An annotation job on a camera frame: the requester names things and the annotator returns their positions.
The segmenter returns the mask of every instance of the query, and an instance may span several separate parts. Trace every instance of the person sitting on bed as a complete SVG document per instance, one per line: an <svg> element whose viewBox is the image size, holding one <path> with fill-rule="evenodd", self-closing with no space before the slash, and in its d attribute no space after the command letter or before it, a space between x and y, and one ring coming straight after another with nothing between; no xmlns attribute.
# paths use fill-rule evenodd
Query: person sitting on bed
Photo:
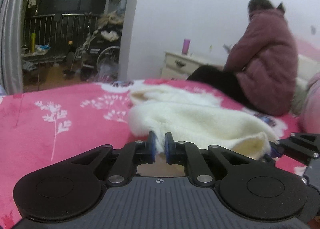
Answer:
<svg viewBox="0 0 320 229"><path fill-rule="evenodd" d="M212 85L244 106L278 116L287 113L298 72L298 52L281 3L251 0L250 23L231 49L224 70L199 67L189 78Z"/></svg>

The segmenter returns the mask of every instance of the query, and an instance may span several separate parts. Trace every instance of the curtain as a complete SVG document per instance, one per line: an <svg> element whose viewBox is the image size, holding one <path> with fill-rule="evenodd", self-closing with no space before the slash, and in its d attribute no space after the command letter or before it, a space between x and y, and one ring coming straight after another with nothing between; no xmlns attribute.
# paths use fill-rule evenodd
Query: curtain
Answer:
<svg viewBox="0 0 320 229"><path fill-rule="evenodd" d="M23 92L21 11L23 0L0 0L0 85L9 95Z"/></svg>

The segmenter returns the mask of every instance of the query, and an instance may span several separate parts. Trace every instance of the headboard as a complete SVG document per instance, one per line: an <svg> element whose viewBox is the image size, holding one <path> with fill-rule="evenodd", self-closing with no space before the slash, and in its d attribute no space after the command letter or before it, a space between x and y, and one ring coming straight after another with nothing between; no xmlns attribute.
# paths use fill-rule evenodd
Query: headboard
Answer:
<svg viewBox="0 0 320 229"><path fill-rule="evenodd" d="M307 88L309 80L320 72L320 62L303 55L299 55L297 84Z"/></svg>

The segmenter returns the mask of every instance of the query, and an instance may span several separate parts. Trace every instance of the white dresser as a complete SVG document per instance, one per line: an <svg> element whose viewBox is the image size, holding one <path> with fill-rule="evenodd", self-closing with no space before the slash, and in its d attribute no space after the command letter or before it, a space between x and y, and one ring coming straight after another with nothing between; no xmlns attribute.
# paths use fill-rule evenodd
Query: white dresser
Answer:
<svg viewBox="0 0 320 229"><path fill-rule="evenodd" d="M166 52L161 78L186 80L198 67L203 65L213 65L218 69L223 69L222 65L214 64L210 60L196 55Z"/></svg>

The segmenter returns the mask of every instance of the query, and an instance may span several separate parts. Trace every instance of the mauve jacket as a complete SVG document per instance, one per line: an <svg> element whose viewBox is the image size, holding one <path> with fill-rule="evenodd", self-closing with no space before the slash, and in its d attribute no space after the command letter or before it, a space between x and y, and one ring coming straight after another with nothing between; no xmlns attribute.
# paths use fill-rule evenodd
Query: mauve jacket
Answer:
<svg viewBox="0 0 320 229"><path fill-rule="evenodd" d="M270 115L285 114L290 110L298 72L295 40L278 9L254 11L249 19L224 70L236 73L256 108Z"/></svg>

